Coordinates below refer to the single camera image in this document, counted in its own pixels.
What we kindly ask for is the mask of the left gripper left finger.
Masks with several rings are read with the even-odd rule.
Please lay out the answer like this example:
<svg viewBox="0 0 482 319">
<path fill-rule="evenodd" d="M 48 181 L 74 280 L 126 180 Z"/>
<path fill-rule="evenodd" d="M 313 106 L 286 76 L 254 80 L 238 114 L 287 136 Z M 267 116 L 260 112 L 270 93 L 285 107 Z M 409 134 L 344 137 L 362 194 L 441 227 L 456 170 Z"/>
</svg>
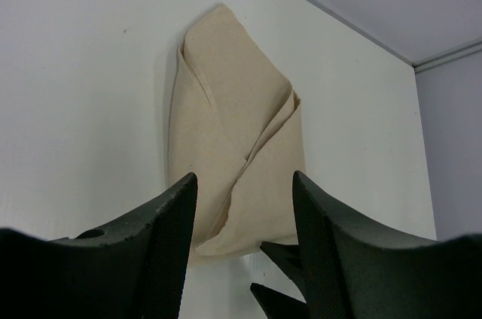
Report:
<svg viewBox="0 0 482 319">
<path fill-rule="evenodd" d="M 3 318 L 176 318 L 197 176 L 76 238 L 1 230 Z"/>
</svg>

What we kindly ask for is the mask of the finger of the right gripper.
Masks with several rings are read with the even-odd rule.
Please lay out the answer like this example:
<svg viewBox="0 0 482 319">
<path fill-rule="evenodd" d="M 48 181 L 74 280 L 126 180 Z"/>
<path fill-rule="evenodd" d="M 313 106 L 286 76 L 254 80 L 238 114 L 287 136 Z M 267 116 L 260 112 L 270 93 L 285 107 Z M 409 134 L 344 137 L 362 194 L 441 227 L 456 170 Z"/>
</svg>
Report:
<svg viewBox="0 0 482 319">
<path fill-rule="evenodd" d="M 283 293 L 252 283 L 250 291 L 268 319 L 308 319 L 307 304 Z"/>
<path fill-rule="evenodd" d="M 294 282 L 301 293 L 306 292 L 299 245 L 262 242 L 260 249 Z"/>
</svg>

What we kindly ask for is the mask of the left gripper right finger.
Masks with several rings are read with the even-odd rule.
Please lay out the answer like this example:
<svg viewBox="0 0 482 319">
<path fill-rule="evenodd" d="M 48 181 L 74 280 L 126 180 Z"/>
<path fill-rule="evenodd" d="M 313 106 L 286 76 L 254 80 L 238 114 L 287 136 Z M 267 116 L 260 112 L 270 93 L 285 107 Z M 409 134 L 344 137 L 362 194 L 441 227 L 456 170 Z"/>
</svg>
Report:
<svg viewBox="0 0 482 319">
<path fill-rule="evenodd" d="M 369 218 L 303 172 L 292 198 L 313 318 L 479 318 L 481 237 L 421 238 Z"/>
</svg>

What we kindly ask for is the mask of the beige cloth napkin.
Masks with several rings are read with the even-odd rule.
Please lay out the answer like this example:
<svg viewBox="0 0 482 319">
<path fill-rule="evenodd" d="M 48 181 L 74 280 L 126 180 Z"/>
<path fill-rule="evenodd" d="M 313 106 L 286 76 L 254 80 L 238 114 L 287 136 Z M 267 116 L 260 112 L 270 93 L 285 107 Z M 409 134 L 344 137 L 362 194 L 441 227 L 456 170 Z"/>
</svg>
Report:
<svg viewBox="0 0 482 319">
<path fill-rule="evenodd" d="M 169 117 L 168 182 L 198 180 L 190 264 L 294 244 L 291 182 L 304 168 L 299 96 L 218 5 L 178 47 Z"/>
</svg>

